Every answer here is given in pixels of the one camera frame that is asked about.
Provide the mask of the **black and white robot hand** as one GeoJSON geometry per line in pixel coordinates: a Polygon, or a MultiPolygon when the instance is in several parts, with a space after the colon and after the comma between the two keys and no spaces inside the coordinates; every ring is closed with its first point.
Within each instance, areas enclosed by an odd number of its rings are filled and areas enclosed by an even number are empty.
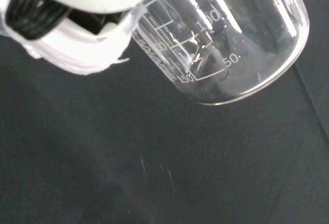
{"type": "Polygon", "coordinates": [[[122,63],[144,0],[1,0],[1,34],[78,75],[122,63]]]}

